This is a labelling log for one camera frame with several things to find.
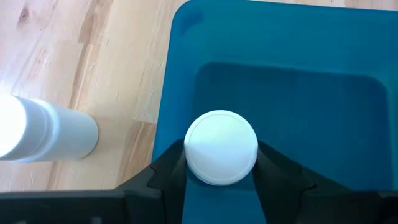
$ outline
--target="white cap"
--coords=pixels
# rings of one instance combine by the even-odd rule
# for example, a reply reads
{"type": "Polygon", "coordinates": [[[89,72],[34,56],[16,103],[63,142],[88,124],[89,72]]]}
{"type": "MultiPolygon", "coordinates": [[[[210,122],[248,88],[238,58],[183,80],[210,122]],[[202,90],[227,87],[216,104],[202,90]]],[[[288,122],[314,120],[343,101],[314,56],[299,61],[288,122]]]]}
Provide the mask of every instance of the white cap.
{"type": "Polygon", "coordinates": [[[202,181],[230,185],[250,173],[257,159],[258,141],[251,125],[230,111],[201,115],[184,140],[187,164],[202,181]]]}
{"type": "Polygon", "coordinates": [[[0,95],[0,160],[30,156],[48,131],[44,109],[28,99],[0,95]]]}

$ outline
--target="white cylinder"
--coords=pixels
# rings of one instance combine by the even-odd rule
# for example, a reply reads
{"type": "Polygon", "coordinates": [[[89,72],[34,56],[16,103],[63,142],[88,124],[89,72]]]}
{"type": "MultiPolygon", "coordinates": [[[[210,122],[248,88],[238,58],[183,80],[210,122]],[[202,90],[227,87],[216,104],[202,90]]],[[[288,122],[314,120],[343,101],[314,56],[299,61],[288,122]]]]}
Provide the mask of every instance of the white cylinder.
{"type": "Polygon", "coordinates": [[[81,159],[97,143],[97,124],[87,114],[9,95],[0,105],[0,160],[81,159]]]}
{"type": "Polygon", "coordinates": [[[190,170],[211,185],[231,185],[247,176],[257,160],[251,125],[230,111],[210,111],[189,127],[184,139],[190,170]]]}

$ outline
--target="white tube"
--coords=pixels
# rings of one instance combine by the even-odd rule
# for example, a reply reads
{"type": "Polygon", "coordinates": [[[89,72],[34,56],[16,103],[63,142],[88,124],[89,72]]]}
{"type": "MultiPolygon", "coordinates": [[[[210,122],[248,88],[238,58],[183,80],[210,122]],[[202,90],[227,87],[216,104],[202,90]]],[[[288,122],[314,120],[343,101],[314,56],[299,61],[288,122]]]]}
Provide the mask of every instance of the white tube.
{"type": "Polygon", "coordinates": [[[0,105],[0,160],[81,159],[97,143],[97,124],[87,114],[9,95],[0,105]]]}

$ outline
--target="blue tray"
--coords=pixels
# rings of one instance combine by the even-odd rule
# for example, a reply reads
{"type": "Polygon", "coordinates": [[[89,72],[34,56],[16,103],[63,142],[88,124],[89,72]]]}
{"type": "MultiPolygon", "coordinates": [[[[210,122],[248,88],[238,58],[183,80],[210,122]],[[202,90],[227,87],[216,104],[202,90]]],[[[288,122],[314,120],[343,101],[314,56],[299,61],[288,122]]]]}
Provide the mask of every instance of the blue tray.
{"type": "MultiPolygon", "coordinates": [[[[211,110],[353,189],[397,189],[398,13],[251,1],[189,1],[170,37],[153,159],[211,110]]],[[[264,223],[247,178],[189,175],[184,223],[264,223]]]]}

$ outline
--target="wooden floor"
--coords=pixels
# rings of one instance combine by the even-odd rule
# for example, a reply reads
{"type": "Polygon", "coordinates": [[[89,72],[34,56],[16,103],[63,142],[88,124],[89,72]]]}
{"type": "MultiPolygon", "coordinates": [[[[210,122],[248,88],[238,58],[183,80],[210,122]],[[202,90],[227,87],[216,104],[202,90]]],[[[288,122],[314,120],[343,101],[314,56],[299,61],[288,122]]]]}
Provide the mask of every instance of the wooden floor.
{"type": "MultiPolygon", "coordinates": [[[[148,165],[170,22],[184,2],[0,1],[0,93],[84,111],[100,129],[81,161],[0,162],[0,191],[111,189],[148,165]]],[[[398,0],[275,2],[398,10],[398,0]]]]}

